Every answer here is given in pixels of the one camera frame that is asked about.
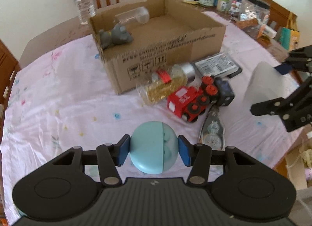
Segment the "correction tape dispenser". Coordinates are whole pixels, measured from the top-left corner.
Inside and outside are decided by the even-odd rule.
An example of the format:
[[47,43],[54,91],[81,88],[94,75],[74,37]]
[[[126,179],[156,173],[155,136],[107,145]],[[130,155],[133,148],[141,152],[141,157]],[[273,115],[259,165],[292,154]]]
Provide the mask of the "correction tape dispenser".
[[212,106],[209,109],[199,134],[199,142],[210,146],[212,150],[222,151],[224,149],[224,126],[217,106]]

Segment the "white translucent plastic bottle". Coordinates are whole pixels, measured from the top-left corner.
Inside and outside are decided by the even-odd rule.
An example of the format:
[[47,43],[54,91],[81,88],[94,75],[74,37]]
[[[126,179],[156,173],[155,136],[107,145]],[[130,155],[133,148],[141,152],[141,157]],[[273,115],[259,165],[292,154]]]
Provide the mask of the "white translucent plastic bottle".
[[287,80],[267,62],[260,62],[254,69],[245,92],[243,104],[249,110],[251,105],[285,97]]

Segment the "light blue egg-shaped case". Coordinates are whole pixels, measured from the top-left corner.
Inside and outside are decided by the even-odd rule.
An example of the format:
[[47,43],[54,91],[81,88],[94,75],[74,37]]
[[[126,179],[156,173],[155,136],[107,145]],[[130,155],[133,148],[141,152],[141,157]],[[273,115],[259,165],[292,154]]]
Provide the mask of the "light blue egg-shaped case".
[[149,121],[138,126],[129,145],[133,165],[146,174],[162,174],[176,162],[178,139],[174,130],[159,121]]

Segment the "red toy train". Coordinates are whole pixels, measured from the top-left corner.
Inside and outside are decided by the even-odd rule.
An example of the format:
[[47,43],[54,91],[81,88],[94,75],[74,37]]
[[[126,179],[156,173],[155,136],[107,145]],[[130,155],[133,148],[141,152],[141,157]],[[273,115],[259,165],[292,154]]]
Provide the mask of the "red toy train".
[[196,122],[206,112],[208,106],[217,102],[219,94],[215,79],[204,76],[198,89],[194,86],[182,86],[167,97],[168,109],[186,122]]

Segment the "black toy train car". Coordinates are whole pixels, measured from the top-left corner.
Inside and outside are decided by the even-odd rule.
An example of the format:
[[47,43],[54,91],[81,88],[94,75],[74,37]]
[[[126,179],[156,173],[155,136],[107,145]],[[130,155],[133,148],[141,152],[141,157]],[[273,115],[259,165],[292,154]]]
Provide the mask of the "black toy train car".
[[214,84],[218,89],[216,105],[218,107],[229,106],[235,98],[235,94],[230,86],[230,83],[220,78],[216,78],[214,80]]

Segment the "pencil lead refill case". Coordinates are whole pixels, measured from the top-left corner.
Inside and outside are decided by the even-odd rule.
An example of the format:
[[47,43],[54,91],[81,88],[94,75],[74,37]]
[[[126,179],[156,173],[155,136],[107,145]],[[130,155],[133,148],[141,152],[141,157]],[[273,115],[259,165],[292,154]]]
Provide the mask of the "pencil lead refill case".
[[237,62],[225,52],[192,62],[192,65],[202,77],[233,78],[242,72]]

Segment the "wooden chair right side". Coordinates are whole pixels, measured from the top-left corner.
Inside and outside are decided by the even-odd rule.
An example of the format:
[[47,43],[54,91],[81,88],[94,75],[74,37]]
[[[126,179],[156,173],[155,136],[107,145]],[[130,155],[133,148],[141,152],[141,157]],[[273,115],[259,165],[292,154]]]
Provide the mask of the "wooden chair right side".
[[270,17],[268,25],[275,31],[285,27],[298,31],[297,15],[287,10],[273,0],[263,0],[270,5]]

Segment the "large clear black-lid jar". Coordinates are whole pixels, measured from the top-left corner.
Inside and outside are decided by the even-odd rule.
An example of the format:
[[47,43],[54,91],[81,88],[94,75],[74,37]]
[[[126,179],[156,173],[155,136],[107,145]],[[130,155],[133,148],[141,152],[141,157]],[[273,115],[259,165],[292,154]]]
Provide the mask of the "large clear black-lid jar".
[[239,12],[240,21],[248,21],[245,32],[254,39],[258,39],[268,23],[270,4],[264,0],[243,0]]

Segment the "pink floral tablecloth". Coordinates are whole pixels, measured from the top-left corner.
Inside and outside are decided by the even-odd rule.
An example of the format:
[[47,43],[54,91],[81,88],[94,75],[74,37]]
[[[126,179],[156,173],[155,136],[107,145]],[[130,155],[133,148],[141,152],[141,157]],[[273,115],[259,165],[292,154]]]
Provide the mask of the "pink floral tablecloth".
[[[234,24],[214,12],[208,16],[225,25],[222,48],[243,71],[230,80],[235,99],[221,110],[225,141],[273,167],[292,146],[300,130],[286,132],[269,117],[242,111],[253,69],[259,62],[277,65],[274,57]],[[5,115],[1,143],[4,211],[9,225],[20,218],[12,199],[14,185],[73,146],[92,150],[115,143],[147,121],[162,121],[190,142],[198,140],[203,118],[187,124],[165,102],[143,103],[136,90],[116,95],[92,36],[52,50],[17,73]]]

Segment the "capsule bottle silver cap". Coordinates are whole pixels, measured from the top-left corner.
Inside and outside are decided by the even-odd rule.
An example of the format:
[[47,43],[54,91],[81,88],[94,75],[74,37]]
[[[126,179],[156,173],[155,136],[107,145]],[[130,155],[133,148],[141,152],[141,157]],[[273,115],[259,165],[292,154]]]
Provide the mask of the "capsule bottle silver cap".
[[145,104],[154,105],[182,86],[192,83],[195,77],[195,68],[190,63],[175,64],[140,78],[136,89]]

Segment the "green-lid small jar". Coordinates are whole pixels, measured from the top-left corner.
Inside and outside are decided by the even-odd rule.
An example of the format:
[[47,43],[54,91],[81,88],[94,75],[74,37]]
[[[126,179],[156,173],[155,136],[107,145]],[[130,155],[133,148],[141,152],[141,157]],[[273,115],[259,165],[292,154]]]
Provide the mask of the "green-lid small jar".
[[226,12],[229,0],[218,0],[216,9],[219,12]]

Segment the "brown cardboard box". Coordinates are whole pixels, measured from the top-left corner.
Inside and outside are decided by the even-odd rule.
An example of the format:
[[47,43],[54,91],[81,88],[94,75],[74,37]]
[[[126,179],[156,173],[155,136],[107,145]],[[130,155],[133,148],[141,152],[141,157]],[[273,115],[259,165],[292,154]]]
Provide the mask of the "brown cardboard box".
[[[116,15],[138,7],[145,7],[150,19],[144,25],[126,25],[133,41],[102,49],[100,30],[112,30]],[[141,77],[156,69],[218,53],[226,29],[199,9],[177,0],[117,4],[91,17],[89,26],[116,94],[135,88]]]

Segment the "grey plush toy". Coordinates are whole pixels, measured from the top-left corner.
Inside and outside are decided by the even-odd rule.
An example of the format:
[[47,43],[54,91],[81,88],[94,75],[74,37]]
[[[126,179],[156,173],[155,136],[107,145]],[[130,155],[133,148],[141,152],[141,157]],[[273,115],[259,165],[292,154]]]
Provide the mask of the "grey plush toy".
[[126,27],[121,24],[116,24],[112,30],[99,31],[100,45],[102,49],[107,49],[111,46],[131,43],[132,35],[127,31]]

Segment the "wooden chair left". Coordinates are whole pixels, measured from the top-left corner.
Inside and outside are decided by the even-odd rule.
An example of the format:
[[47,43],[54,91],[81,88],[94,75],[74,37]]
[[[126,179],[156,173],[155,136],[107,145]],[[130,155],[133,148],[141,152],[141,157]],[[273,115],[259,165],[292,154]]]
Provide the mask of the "wooden chair left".
[[8,50],[1,41],[1,62],[0,62],[0,82],[1,82],[1,105],[6,109],[8,100],[17,72],[21,70],[18,60]]

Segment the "clear empty plastic jar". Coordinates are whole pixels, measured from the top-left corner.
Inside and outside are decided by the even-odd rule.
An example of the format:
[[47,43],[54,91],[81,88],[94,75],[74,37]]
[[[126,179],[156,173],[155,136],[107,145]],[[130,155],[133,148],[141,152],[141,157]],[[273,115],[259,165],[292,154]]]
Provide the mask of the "clear empty plastic jar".
[[123,26],[128,24],[141,24],[144,25],[150,20],[149,11],[146,7],[138,7],[115,16],[115,22]]

